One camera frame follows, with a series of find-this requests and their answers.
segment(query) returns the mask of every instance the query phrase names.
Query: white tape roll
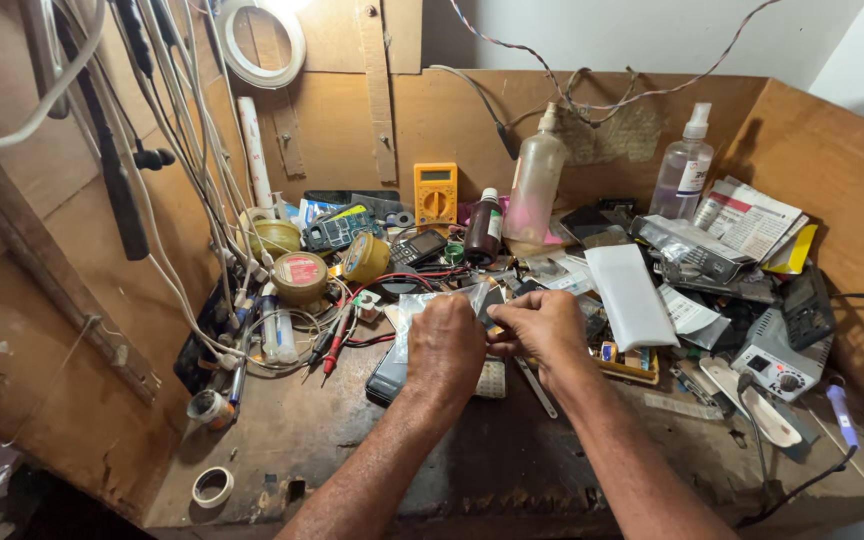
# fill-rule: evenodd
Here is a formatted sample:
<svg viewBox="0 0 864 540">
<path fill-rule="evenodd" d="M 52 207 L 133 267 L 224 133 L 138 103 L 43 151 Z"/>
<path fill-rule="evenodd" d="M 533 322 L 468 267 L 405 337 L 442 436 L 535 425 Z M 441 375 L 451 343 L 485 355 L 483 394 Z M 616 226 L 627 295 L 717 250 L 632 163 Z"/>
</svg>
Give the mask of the white tape roll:
<svg viewBox="0 0 864 540">
<path fill-rule="evenodd" d="M 255 65 L 245 55 L 235 42 L 235 14 L 242 8 L 257 8 L 278 19 L 282 28 L 289 36 L 292 45 L 292 58 L 289 64 L 281 69 L 262 69 Z M 306 35 L 294 12 L 272 0 L 228 0 L 222 4 L 222 10 L 215 21 L 219 31 L 219 46 L 222 55 L 236 75 L 243 81 L 260 89 L 281 89 L 288 85 L 303 67 L 306 61 Z"/>
<path fill-rule="evenodd" d="M 210 484 L 213 482 L 221 485 L 222 481 L 224 481 L 224 485 L 218 495 L 203 498 L 202 490 L 204 488 L 210 487 Z M 229 498 L 233 493 L 234 485 L 235 478 L 233 478 L 233 474 L 229 472 L 229 469 L 225 467 L 212 467 L 199 474 L 198 478 L 196 478 L 195 483 L 192 485 L 192 500 L 203 509 L 214 509 L 222 505 Z"/>
</svg>

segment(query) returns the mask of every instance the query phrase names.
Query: earphones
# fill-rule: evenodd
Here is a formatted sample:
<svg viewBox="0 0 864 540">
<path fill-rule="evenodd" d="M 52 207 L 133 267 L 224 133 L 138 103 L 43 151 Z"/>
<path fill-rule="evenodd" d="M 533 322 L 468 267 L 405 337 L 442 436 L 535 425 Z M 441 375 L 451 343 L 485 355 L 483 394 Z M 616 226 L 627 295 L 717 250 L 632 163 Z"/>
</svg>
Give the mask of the earphones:
<svg viewBox="0 0 864 540">
<path fill-rule="evenodd" d="M 142 141 L 135 141 L 136 152 L 132 153 L 135 166 L 150 171 L 162 170 L 162 167 L 171 166 L 176 162 L 176 155 L 166 148 L 146 150 L 142 148 Z"/>
</svg>

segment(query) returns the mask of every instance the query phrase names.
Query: metal ruler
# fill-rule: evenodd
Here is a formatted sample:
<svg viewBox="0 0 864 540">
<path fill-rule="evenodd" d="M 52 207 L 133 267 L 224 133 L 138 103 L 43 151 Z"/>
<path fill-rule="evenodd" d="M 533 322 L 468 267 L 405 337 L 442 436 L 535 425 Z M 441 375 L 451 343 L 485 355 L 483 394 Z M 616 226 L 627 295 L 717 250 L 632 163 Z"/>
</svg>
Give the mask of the metal ruler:
<svg viewBox="0 0 864 540">
<path fill-rule="evenodd" d="M 529 386 L 535 392 L 535 396 L 538 397 L 538 400 L 542 403 L 542 406 L 545 408 L 545 412 L 549 413 L 551 418 L 559 418 L 559 412 L 552 406 L 552 401 L 548 399 L 546 396 L 546 392 L 543 390 L 543 387 L 536 380 L 536 376 L 532 374 L 532 370 L 529 369 L 529 364 L 525 363 L 525 358 L 521 356 L 515 357 L 515 363 L 518 364 L 518 367 L 522 369 L 522 373 L 525 374 L 525 379 L 529 381 Z"/>
</svg>

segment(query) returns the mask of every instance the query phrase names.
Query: hand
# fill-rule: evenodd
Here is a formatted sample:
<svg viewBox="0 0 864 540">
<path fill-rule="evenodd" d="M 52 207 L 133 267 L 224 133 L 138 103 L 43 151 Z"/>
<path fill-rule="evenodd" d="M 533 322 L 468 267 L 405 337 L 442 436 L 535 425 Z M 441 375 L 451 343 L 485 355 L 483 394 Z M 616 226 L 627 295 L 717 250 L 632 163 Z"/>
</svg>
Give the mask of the hand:
<svg viewBox="0 0 864 540">
<path fill-rule="evenodd" d="M 572 294 L 532 291 L 508 303 L 490 305 L 488 316 L 502 328 L 487 336 L 488 353 L 532 357 L 538 362 L 539 380 L 553 394 L 561 390 L 561 383 L 597 373 L 589 357 L 585 316 Z"/>
<path fill-rule="evenodd" d="M 455 411 L 473 397 L 486 361 L 486 329 L 462 294 L 433 298 L 409 327 L 409 371 L 403 393 Z"/>
</svg>

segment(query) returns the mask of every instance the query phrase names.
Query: brown medicine bottle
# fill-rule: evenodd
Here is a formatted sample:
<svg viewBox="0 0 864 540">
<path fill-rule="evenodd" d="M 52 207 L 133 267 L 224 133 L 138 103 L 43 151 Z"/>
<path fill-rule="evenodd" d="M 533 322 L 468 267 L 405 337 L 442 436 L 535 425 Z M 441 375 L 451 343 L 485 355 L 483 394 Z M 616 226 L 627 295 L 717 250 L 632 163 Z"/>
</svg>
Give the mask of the brown medicine bottle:
<svg viewBox="0 0 864 540">
<path fill-rule="evenodd" d="M 502 206 L 498 204 L 498 191 L 486 187 L 465 229 L 465 260 L 473 266 L 488 266 L 496 262 L 501 245 Z"/>
</svg>

